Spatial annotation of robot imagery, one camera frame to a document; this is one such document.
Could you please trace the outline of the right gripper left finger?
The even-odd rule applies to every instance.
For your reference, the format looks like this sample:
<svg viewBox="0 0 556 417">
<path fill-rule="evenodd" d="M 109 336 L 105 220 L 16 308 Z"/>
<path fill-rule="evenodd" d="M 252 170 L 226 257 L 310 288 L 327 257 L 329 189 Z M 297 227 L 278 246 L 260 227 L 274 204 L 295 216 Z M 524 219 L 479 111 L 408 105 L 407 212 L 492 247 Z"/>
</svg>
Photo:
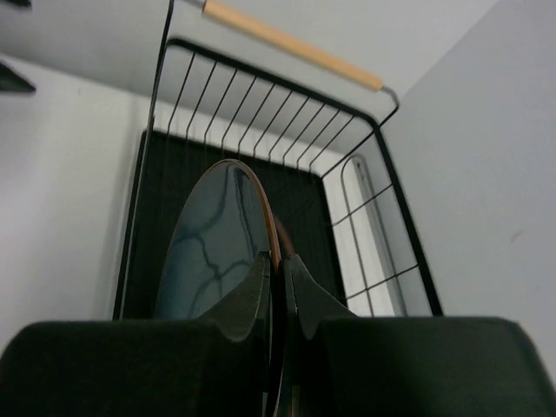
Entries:
<svg viewBox="0 0 556 417">
<path fill-rule="evenodd" d="M 194 320 L 49 321 L 1 357 L 4 416 L 267 416 L 268 254 Z"/>
</svg>

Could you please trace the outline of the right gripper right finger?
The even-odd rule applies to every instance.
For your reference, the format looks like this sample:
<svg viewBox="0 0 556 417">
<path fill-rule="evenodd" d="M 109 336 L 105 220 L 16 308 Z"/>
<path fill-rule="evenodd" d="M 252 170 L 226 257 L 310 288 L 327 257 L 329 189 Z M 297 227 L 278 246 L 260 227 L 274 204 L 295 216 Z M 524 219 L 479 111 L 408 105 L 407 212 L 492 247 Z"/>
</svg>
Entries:
<svg viewBox="0 0 556 417">
<path fill-rule="evenodd" d="M 526 332 L 489 317 L 360 317 L 283 263 L 293 416 L 552 416 Z"/>
</svg>

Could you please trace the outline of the teal plate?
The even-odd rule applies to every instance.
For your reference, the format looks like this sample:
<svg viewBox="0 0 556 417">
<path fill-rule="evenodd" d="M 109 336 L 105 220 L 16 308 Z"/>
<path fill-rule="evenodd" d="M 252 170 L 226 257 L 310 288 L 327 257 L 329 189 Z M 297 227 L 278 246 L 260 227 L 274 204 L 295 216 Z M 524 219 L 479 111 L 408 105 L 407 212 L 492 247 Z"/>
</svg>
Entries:
<svg viewBox="0 0 556 417">
<path fill-rule="evenodd" d="M 281 232 L 255 172 L 236 159 L 193 187 L 162 268 L 157 320 L 208 321 L 233 343 L 252 337 L 264 413 L 277 415 L 287 326 Z"/>
</svg>

